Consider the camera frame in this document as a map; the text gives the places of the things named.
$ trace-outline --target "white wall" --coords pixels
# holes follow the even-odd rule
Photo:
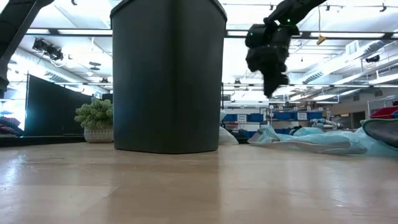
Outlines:
[[[362,93],[360,94],[360,100],[359,101],[354,101],[353,97],[349,97],[347,99],[344,99],[342,103],[338,105],[333,105],[330,107],[330,111],[332,115],[338,115],[338,114],[343,114],[343,113],[355,113],[355,112],[362,112],[365,111],[366,117],[368,117],[368,101],[371,100],[376,100],[376,99],[381,99],[385,98],[387,96],[391,95],[396,95],[398,96],[398,88],[383,88],[383,95],[379,97],[374,97],[372,93]],[[388,101],[387,106],[392,106],[392,102]],[[371,110],[373,109],[379,109],[383,108],[384,103],[383,102],[375,102],[371,103]]]

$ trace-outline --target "sign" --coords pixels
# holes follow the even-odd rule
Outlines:
[[[246,123],[248,116],[246,114],[238,114],[238,123]]]
[[[307,120],[307,113],[297,113],[297,119],[299,121],[306,121]]]

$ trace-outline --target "trash can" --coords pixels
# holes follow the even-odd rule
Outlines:
[[[215,151],[226,14],[217,0],[124,0],[111,12],[114,146]]]

